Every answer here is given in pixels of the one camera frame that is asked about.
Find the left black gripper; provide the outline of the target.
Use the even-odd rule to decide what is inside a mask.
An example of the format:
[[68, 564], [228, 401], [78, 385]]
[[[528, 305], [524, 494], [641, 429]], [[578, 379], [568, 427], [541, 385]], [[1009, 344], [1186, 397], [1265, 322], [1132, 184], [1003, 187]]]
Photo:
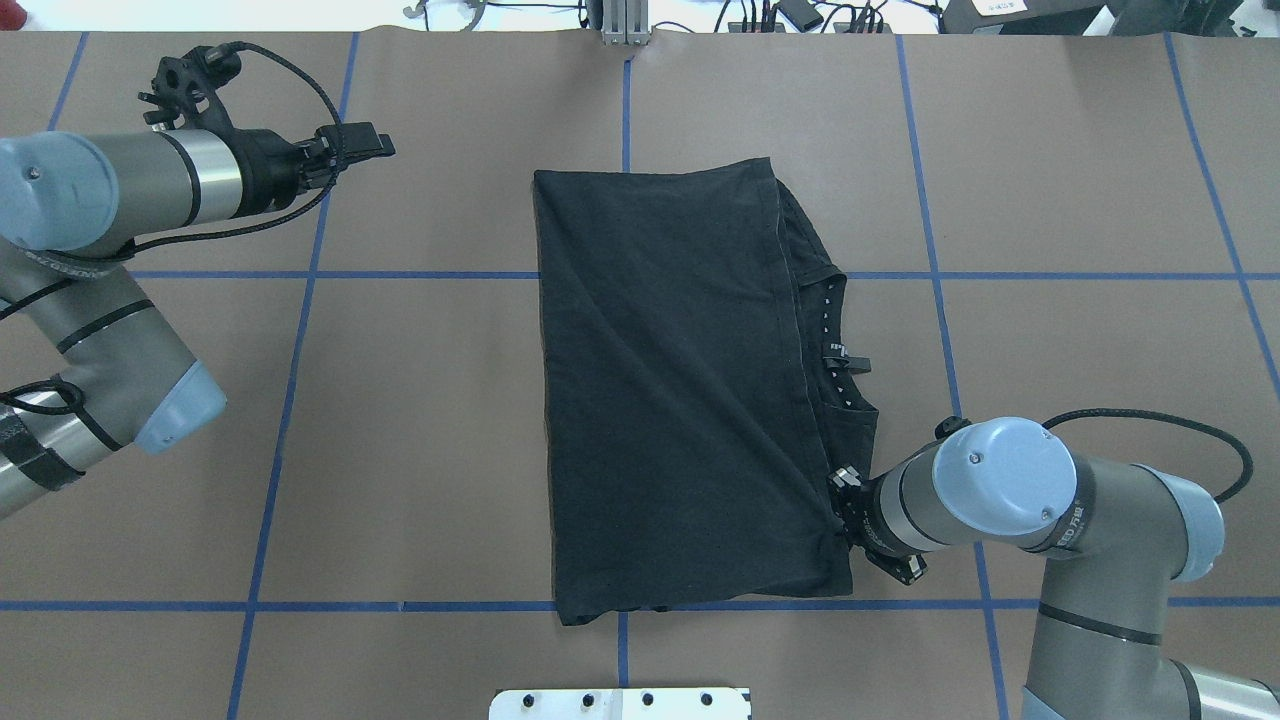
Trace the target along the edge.
[[237, 217], [282, 211], [312, 190], [325, 197], [339, 163], [393, 158], [392, 137], [370, 122], [321, 126], [312, 138], [292, 143], [269, 129], [238, 129], [236, 160], [242, 186]]

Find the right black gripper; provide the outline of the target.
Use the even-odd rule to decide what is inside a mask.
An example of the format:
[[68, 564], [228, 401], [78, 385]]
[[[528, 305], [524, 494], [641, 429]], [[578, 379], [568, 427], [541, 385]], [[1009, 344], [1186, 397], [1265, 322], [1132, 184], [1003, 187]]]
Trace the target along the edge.
[[879, 510], [883, 479], [883, 475], [867, 479], [856, 468], [846, 465], [832, 473], [829, 489], [850, 546], [860, 547], [867, 553], [900, 557], [901, 548]]

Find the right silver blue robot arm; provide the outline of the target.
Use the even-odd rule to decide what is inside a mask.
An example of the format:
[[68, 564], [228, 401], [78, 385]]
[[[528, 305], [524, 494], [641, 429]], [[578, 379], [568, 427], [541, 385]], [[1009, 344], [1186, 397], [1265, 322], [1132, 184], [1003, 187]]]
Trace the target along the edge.
[[1164, 655], [1171, 585], [1225, 546], [1219, 501], [1140, 464], [1071, 451], [1019, 416], [961, 421], [867, 479], [828, 479], [847, 542], [909, 585], [925, 555], [996, 542], [1044, 561], [1024, 719], [1275, 719], [1277, 685]]

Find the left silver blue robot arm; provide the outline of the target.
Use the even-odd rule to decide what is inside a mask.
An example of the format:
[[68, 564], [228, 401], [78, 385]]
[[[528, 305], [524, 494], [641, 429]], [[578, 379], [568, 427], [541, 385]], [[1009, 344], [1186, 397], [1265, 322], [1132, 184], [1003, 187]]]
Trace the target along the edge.
[[29, 318], [61, 372], [3, 393], [3, 516], [133, 445], [164, 454], [227, 406], [127, 270], [142, 234], [288, 208], [389, 158], [367, 122], [291, 142], [268, 129], [47, 131], [3, 141], [3, 315]]

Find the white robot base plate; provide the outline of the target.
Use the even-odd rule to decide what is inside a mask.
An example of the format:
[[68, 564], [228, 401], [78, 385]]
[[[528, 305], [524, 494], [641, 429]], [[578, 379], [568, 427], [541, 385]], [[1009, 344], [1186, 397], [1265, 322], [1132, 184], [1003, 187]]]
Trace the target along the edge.
[[753, 719], [750, 691], [732, 687], [512, 689], [489, 719]]

